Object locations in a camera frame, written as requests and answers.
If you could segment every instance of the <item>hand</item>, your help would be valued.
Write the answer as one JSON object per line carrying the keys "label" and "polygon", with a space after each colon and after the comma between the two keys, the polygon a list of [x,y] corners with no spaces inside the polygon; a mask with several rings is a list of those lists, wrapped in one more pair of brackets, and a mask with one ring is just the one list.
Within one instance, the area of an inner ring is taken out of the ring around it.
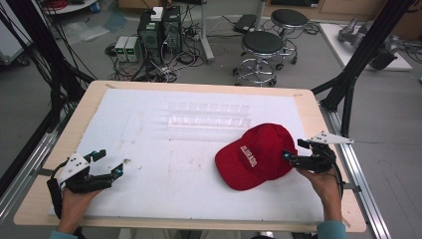
{"label": "hand", "polygon": [[338,194],[337,178],[333,169],[324,173],[315,173],[297,169],[298,173],[306,177],[313,185],[323,206],[324,220],[342,221],[341,199]]}
{"label": "hand", "polygon": [[89,193],[73,193],[68,188],[65,188],[63,191],[62,218],[57,230],[67,234],[74,234],[91,201],[100,192],[98,190]]}

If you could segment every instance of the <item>white foam board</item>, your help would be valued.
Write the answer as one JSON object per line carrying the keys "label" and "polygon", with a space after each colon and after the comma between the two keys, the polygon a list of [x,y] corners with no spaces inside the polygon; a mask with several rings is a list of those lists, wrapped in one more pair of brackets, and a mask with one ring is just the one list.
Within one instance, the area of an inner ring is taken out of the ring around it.
{"label": "white foam board", "polygon": [[295,170],[247,191],[220,177],[216,152],[263,122],[283,125],[295,140],[305,137],[289,97],[108,90],[77,152],[106,149],[107,156],[92,163],[93,175],[126,163],[123,176],[95,198],[87,215],[323,221],[319,198]]}

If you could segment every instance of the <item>metal stool base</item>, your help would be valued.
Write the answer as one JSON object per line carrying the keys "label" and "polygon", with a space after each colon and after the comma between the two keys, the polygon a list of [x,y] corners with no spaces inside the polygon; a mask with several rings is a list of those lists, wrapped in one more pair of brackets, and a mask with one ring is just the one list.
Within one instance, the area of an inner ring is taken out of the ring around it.
{"label": "metal stool base", "polygon": [[273,86],[277,82],[277,76],[274,68],[262,59],[246,59],[233,71],[235,75],[239,75],[236,85],[246,81],[252,84],[260,85],[268,83]]}

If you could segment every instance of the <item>wrist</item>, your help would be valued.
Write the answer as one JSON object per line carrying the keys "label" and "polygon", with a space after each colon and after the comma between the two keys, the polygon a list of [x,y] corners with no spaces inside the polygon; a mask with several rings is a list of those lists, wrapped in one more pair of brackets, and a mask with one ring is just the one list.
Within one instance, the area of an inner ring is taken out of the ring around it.
{"label": "wrist", "polygon": [[342,221],[341,202],[338,200],[323,202],[323,219],[325,221]]}
{"label": "wrist", "polygon": [[62,220],[60,221],[57,231],[73,235],[74,232],[77,230],[78,225],[78,222]]}

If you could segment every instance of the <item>chair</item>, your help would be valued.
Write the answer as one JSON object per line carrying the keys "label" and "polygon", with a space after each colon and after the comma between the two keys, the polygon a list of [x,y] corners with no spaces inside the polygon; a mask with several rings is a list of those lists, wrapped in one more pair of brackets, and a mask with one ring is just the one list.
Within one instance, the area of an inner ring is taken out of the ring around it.
{"label": "chair", "polygon": [[[274,25],[282,28],[279,36],[283,41],[283,50],[280,54],[283,58],[282,61],[276,65],[276,69],[279,71],[284,66],[284,59],[286,56],[295,54],[291,59],[291,63],[295,64],[297,62],[298,48],[291,40],[287,39],[286,36],[291,31],[301,29],[308,22],[308,18],[304,14],[292,9],[279,9],[271,14],[271,21]],[[288,48],[288,43],[290,43],[293,48]]]}
{"label": "chair", "polygon": [[283,41],[269,32],[256,31],[247,33],[242,38],[242,48],[244,53],[252,55],[254,58],[244,60],[233,70],[234,75],[239,75],[236,86],[240,86],[240,81],[247,81],[262,86],[268,83],[273,86],[277,82],[274,68],[265,60],[278,56],[283,49]]}

